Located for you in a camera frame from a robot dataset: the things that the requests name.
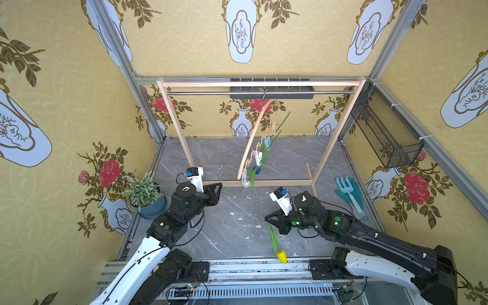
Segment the white artificial tulip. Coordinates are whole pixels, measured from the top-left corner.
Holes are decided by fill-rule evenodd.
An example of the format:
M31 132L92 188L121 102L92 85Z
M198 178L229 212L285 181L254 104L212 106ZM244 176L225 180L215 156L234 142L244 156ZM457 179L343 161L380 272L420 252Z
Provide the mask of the white artificial tulip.
M277 135L272 135L271 137L263 135L260 138L250 157L245 161L241 176L241 183L244 188L255 186L255 178L261 172L261 168L268 164L269 154L276 140Z

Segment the blue artificial tulip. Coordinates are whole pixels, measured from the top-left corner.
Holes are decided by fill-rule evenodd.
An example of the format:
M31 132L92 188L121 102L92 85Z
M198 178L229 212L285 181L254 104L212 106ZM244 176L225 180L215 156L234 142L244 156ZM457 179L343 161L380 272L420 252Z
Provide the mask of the blue artificial tulip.
M273 135L270 137L265 136L264 140L258 146L257 154L259 154L259 153L261 154L261 160L260 160L260 164L256 165L253 168L253 172L255 173L255 175L259 175L262 167L266 166L268 164L268 159L269 159L269 155L270 155L271 149L273 147L273 144L277 141L278 137L282 133L282 125L286 122L286 120L290 116L290 114L291 114L291 112L289 111L287 113L286 117L283 119L283 121L280 123L280 125L278 127L276 127L276 125L273 123L271 125L271 127L274 128L273 129Z

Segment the yellow artificial tulip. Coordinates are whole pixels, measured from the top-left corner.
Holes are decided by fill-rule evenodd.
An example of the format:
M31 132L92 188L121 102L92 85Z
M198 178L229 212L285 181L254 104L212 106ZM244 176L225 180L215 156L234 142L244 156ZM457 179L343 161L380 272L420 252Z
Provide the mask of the yellow artificial tulip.
M261 206L261 209L263 210L264 212L264 206L263 206L263 201L261 200L261 197L258 195L255 187L253 186L252 189L254 190L254 193L257 197L257 199L259 200L259 203L260 203L260 206ZM278 258L278 260L282 263L282 264L287 264L287 257L286 257L286 254L282 254L282 251L280 251L279 249L279 244L278 244L278 239L277 239L277 236L276 236L276 233L274 231L274 229L271 227L270 224L268 224L268 231L269 231L269 236L270 236L270 239L271 239L271 244L272 244L272 248L273 248L273 253L274 253L274 256L276 258Z

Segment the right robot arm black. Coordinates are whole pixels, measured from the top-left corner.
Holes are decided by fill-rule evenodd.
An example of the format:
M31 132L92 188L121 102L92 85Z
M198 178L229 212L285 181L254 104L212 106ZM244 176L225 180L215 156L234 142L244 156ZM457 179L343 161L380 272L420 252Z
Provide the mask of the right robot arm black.
M280 209L265 217L282 235L291 229L314 230L340 243L329 262L330 273L373 277L420 293L430 304L458 303L458 273L452 251L399 240L367 226L347 210L326 209L307 191L290 196L278 188L270 194Z

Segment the curved wooden clip hanger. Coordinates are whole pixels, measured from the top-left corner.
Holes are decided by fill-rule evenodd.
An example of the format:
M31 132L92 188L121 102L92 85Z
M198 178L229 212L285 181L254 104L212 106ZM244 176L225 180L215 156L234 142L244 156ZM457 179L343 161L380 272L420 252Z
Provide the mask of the curved wooden clip hanger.
M259 142L260 138L263 135L270 137L269 133L271 133L273 135L273 129L274 128L271 127L271 125L273 123L277 127L277 124L275 123L275 116L276 116L276 114L275 114L275 111L273 110L273 108L277 104L277 102L278 102L277 99L270 99L264 105L262 105L262 108L259 111L258 117L257 117L257 119L255 121L255 125L254 125L254 127L253 127L253 129L251 131L249 140L247 142L247 145L246 145L246 148L245 148L245 151L244 151L244 154L243 154L243 157L241 159L241 163L240 163L240 166L239 166L239 169L238 169L238 176L237 176L237 178L239 178L240 180L241 180L243 168L244 168L244 165L245 165L245 161L246 161L246 159L248 159L250 157L250 154L251 154L252 150L255 149L255 147L256 147L257 143ZM264 119L264 117L265 117L266 114L269 114L269 118L267 119L267 123L265 124L264 130L261 131L260 136L258 136L257 135L258 134L258 129L260 127L262 127L261 122Z

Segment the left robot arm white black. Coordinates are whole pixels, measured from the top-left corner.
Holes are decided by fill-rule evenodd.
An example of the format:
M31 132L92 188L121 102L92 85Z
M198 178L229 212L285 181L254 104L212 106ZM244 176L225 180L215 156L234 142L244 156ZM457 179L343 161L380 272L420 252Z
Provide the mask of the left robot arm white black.
M151 304L171 284L187 279L192 258L174 249L188 231L190 221L216 206L221 183L197 190L190 182L179 184L169 209L155 218L135 254L92 304Z

